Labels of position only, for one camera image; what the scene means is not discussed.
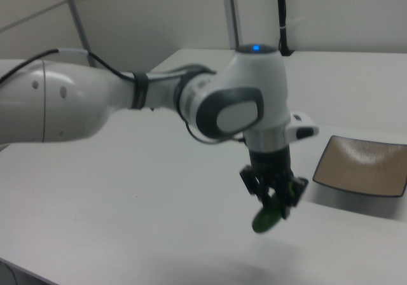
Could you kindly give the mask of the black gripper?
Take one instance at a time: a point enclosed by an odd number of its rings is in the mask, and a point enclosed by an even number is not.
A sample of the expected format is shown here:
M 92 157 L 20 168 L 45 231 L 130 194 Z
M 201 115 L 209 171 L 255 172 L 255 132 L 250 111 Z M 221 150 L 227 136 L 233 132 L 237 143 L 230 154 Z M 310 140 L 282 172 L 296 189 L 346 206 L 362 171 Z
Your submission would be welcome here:
M 250 151 L 249 156 L 251 166 L 245 166 L 240 171 L 247 191 L 266 205 L 270 200 L 269 187 L 275 188 L 280 200 L 281 216 L 287 219 L 309 184 L 308 179 L 293 176 L 290 147 L 273 152 Z

